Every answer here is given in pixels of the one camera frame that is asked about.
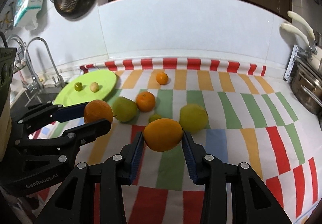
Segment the white tile wall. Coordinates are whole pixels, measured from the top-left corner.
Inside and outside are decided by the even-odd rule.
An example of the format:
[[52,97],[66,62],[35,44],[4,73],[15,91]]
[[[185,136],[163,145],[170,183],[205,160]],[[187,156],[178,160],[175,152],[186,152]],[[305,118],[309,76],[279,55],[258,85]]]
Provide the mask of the white tile wall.
[[[316,31],[322,33],[322,2],[316,4],[314,0],[293,0],[293,11],[303,16],[309,25]],[[307,31],[296,21],[292,23],[302,30],[306,35]]]
[[[26,42],[36,36],[47,40],[58,66],[98,56],[102,61],[189,56],[284,68],[294,43],[302,43],[280,29],[284,19],[239,0],[97,0],[97,5],[68,21],[45,0],[38,29],[14,32]],[[293,0],[293,10],[322,32],[321,9],[313,0]],[[30,55],[37,72],[52,66],[41,42],[32,44]]]
[[185,49],[265,61],[273,26],[273,14],[239,0],[118,0],[99,7],[99,14],[111,58]]
[[[84,17],[74,21],[64,19],[54,7],[50,7],[49,11],[40,16],[36,30],[27,31],[24,28],[16,28],[14,32],[18,33],[26,43],[34,37],[44,38],[57,66],[93,56],[105,55],[106,57],[97,5]],[[52,67],[41,41],[32,42],[29,54],[36,72]]]

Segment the green pear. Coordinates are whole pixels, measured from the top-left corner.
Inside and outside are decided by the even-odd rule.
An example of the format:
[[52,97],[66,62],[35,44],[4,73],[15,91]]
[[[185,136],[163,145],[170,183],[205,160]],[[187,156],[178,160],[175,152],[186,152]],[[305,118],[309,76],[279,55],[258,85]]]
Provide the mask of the green pear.
[[187,104],[180,110],[179,123],[183,130],[196,133],[207,125],[208,114],[203,107],[197,104]]
[[137,113],[137,105],[134,101],[125,97],[117,97],[112,105],[113,115],[120,122],[132,120]]

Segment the green plate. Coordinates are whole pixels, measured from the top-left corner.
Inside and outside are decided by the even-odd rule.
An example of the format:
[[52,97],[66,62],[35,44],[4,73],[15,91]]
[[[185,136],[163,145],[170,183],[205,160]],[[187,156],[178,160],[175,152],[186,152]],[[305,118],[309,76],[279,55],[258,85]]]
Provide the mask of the green plate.
[[[96,70],[85,73],[68,83],[57,95],[54,103],[67,107],[92,100],[103,100],[114,89],[116,80],[116,74],[109,70]],[[74,89],[74,85],[77,82],[82,83],[82,91]],[[92,82],[99,84],[99,91],[91,92],[90,85]]]

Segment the small green fruit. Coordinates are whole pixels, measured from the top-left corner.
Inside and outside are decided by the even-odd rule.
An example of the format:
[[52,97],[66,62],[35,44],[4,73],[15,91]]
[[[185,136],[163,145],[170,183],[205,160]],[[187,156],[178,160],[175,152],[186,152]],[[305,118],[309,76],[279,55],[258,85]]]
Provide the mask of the small green fruit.
[[187,104],[180,110],[179,123],[183,130],[196,133],[207,125],[208,114],[203,107],[197,104]]
[[81,91],[81,90],[83,89],[83,85],[82,85],[82,83],[81,83],[81,82],[77,82],[77,83],[75,83],[75,85],[74,85],[74,89],[75,89],[76,91]]
[[154,114],[149,118],[149,123],[151,123],[152,121],[158,120],[158,119],[162,119],[162,117],[158,114]]
[[112,110],[115,118],[120,122],[127,122],[135,117],[137,105],[125,97],[118,97],[112,105]]

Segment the paper towel package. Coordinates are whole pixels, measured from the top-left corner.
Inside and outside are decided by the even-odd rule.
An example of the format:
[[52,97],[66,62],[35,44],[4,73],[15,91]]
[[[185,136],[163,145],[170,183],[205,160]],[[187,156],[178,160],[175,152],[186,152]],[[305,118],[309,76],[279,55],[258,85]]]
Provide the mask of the paper towel package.
[[15,27],[25,27],[31,31],[37,29],[37,13],[42,8],[43,0],[18,0],[14,15]]

